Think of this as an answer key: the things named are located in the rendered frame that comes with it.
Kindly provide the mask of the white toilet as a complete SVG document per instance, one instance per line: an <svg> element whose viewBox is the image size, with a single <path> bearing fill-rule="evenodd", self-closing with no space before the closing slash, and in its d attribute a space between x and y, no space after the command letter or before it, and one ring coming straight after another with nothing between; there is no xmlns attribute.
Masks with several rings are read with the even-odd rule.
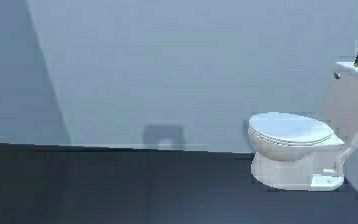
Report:
<svg viewBox="0 0 358 224"><path fill-rule="evenodd" d="M251 174L281 190L332 191L358 149L358 63L335 64L316 117L263 112L250 117Z"/></svg>

